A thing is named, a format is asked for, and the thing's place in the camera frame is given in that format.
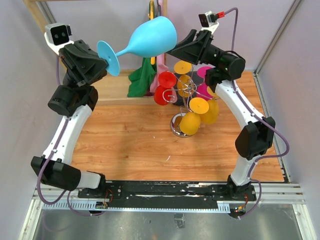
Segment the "cyan plastic wine glass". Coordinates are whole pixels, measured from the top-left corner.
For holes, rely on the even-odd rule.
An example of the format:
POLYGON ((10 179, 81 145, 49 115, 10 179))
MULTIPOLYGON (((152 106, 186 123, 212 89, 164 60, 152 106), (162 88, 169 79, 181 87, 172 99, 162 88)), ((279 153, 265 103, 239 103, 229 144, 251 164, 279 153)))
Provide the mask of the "cyan plastic wine glass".
POLYGON ((112 47, 100 40, 97 45, 97 54, 107 61, 107 72, 116 77, 120 74, 118 57, 125 54, 133 54, 142 58, 151 58, 164 54, 177 44, 177 31, 173 23, 164 16, 149 20, 132 33, 125 49, 115 53, 112 47))

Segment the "yellow wine glass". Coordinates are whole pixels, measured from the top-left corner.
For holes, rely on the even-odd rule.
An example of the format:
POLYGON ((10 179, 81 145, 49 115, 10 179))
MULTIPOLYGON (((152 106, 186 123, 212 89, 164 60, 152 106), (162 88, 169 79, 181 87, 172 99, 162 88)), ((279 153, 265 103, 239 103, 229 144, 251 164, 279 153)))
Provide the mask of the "yellow wine glass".
POLYGON ((174 65, 175 73, 180 75, 176 83, 178 94, 183 98, 187 98, 190 94, 188 87, 191 82, 191 77, 188 74, 192 69, 192 64, 183 60, 178 61, 174 65))
POLYGON ((205 124, 214 124, 217 121, 219 115, 219 96, 216 93, 214 93, 210 89, 210 87, 204 85, 202 86, 202 89, 198 92, 198 96, 206 100, 209 105, 208 111, 200 115, 201 121, 205 124))
POLYGON ((184 134, 191 136, 198 131, 201 124, 200 115, 208 112, 209 104, 205 99, 195 97, 190 100, 189 108, 191 111, 182 117, 179 128, 184 134))

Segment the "magenta plastic wine glass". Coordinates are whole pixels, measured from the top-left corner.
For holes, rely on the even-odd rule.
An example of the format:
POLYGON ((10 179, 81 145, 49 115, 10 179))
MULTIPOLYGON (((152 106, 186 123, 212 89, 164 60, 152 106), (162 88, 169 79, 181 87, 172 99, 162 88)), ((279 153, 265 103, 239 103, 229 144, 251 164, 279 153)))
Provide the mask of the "magenta plastic wine glass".
POLYGON ((201 84, 197 86, 196 96, 199 98, 203 98, 206 101, 213 98, 213 96, 208 92, 208 86, 205 83, 205 75, 206 71, 212 69, 210 66, 202 66, 197 70, 197 75, 200 77, 201 84))

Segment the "red plastic wine glass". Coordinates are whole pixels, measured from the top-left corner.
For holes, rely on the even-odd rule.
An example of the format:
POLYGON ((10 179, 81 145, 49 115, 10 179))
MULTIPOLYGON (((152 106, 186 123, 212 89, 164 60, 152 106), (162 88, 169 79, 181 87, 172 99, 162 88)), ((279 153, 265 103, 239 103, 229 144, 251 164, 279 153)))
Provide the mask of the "red plastic wine glass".
POLYGON ((165 106, 174 98, 172 88, 177 83, 176 76, 170 71, 164 71, 159 75, 158 82, 153 99, 158 105, 165 106))

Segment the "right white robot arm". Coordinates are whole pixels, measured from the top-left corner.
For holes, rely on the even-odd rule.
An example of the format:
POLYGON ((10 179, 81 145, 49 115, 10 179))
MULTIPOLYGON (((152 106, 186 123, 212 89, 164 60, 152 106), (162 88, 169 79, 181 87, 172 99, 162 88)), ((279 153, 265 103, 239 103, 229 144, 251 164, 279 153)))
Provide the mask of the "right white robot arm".
POLYGON ((273 145, 276 122, 254 109, 236 83, 245 69, 245 59, 234 50, 216 47, 212 40, 209 30, 192 29, 168 54, 194 65, 213 66, 205 72, 204 82, 224 101, 241 128, 235 140, 238 159, 226 184, 227 196, 238 200, 249 190, 256 164, 273 145))

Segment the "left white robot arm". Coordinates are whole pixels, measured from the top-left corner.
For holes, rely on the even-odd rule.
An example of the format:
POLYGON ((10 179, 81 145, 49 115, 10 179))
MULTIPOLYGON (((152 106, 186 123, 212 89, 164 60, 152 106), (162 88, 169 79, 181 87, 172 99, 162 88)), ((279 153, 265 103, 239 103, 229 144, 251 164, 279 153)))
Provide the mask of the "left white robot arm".
POLYGON ((57 53, 66 73, 47 105, 62 119, 46 150, 31 160, 36 189, 42 200, 41 184, 64 192, 89 189, 101 198, 107 193, 105 175, 77 169, 71 163, 80 133, 98 102, 98 91, 92 84, 107 75, 108 63, 82 39, 66 44, 57 53))

